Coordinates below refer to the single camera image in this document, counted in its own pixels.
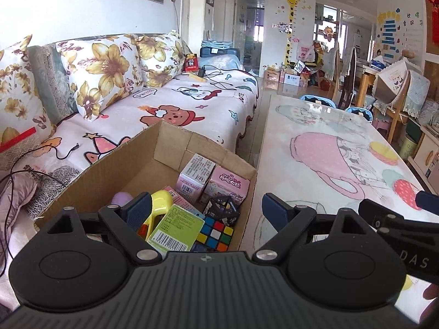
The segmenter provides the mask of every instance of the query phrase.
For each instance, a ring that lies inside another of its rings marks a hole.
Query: red chinese decoration
[[[432,8],[433,43],[439,45],[439,0],[429,0]]]

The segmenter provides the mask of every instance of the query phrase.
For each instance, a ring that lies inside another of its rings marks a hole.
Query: cartoon blanket
[[[25,157],[14,170],[36,169],[70,183],[98,159],[160,120],[204,135],[234,152],[247,120],[253,118],[256,79],[240,70],[210,70],[207,77],[207,82],[199,82],[179,75],[162,88],[144,89],[118,101],[94,122],[75,114],[58,125],[43,143],[46,148]],[[69,154],[76,144],[79,148]],[[40,191],[27,206],[34,219],[62,190],[55,181],[39,180]]]

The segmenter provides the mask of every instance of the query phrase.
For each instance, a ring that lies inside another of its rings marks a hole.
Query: trash can
[[[416,149],[418,144],[408,135],[406,135],[401,150],[399,151],[399,156],[403,160],[407,160],[409,156],[411,156]]]

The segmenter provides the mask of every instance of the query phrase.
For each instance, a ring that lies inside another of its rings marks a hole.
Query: tiled floor
[[[303,89],[298,86],[281,83],[277,90],[265,89],[263,80],[261,78],[256,79],[259,85],[258,106],[256,107],[253,120],[247,126],[245,137],[238,141],[238,148],[236,150],[238,156],[252,164],[254,167],[257,167],[259,153],[261,151],[270,97],[275,94],[290,96],[293,98],[300,98],[305,94],[319,96],[326,96],[327,94],[327,92],[324,92],[317,87]]]

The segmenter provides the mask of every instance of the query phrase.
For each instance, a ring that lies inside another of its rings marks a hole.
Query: floral pillow
[[[183,43],[178,33],[142,36],[131,42],[139,52],[145,86],[162,87],[183,70]]]
[[[52,126],[38,96],[27,46],[32,35],[0,51],[0,143],[35,127],[41,142]]]
[[[143,89],[139,55],[127,36],[57,43],[78,112],[89,121],[105,108]]]

